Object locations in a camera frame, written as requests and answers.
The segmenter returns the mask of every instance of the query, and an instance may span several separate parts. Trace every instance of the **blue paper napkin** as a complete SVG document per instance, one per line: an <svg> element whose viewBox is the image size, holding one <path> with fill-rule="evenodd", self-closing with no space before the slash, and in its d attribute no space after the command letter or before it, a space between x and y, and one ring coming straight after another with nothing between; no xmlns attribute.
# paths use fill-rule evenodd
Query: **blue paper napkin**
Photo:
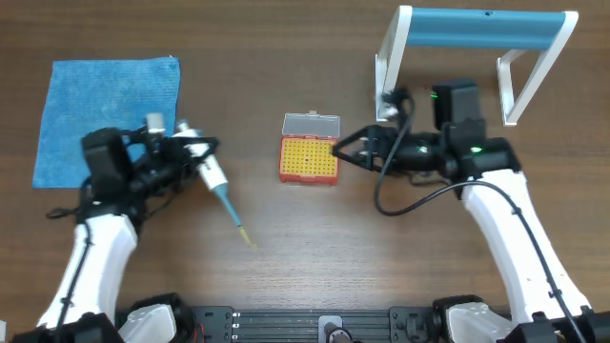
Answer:
<svg viewBox="0 0 610 343"><path fill-rule="evenodd" d="M53 62L32 185L79 187L89 176L80 145L89 132L134 130L147 113L161 112L172 134L179 86L174 57Z"/></svg>

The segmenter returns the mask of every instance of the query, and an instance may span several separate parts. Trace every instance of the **orange tip box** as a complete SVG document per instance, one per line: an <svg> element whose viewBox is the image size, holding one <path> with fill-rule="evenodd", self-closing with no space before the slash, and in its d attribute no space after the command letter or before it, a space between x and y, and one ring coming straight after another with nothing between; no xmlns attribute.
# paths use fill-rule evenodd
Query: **orange tip box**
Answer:
<svg viewBox="0 0 610 343"><path fill-rule="evenodd" d="M339 161L333 145L339 137L339 117L286 113L279 150L279 181L336 185Z"/></svg>

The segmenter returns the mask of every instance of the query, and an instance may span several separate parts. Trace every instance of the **blue bar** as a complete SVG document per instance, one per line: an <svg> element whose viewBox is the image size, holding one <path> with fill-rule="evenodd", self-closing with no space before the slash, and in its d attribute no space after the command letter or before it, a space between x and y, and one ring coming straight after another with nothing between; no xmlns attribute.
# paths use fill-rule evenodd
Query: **blue bar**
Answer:
<svg viewBox="0 0 610 343"><path fill-rule="evenodd" d="M413 8L408 46L547 50L563 12Z"/></svg>

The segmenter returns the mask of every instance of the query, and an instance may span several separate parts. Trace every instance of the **clear plastic lid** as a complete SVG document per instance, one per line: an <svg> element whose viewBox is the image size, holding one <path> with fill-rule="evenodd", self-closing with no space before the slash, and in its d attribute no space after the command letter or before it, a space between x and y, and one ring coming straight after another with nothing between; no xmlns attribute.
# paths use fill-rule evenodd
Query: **clear plastic lid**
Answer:
<svg viewBox="0 0 610 343"><path fill-rule="evenodd" d="M317 114L316 111L309 111L306 114L286 113L282 134L338 138L339 117Z"/></svg>

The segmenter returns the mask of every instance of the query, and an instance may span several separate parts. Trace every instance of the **brown wooden surface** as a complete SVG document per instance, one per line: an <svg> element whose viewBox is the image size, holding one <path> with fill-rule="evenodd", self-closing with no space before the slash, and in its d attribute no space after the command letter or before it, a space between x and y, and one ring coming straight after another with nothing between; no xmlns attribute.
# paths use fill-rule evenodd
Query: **brown wooden surface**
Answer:
<svg viewBox="0 0 610 343"><path fill-rule="evenodd" d="M374 56L399 1L0 2L0 319L33 328L71 253L73 224L44 213L76 191L33 190L51 62L180 58L178 116L222 140L218 159L253 253L198 183L147 224L125 271L119 306L179 292L193 305L365 308L426 305L477 293L507 300L477 225L452 195L398 218L372 203L376 175L343 164L333 188L280 184L284 113L373 123ZM564 52L515 128L500 121L502 51L407 49L399 84L432 128L427 87L474 77L489 132L511 139L538 215L592 304L610 310L610 6L607 1L422 1L419 7L578 10ZM514 67L523 85L535 56ZM429 190L388 180L387 206Z"/></svg>

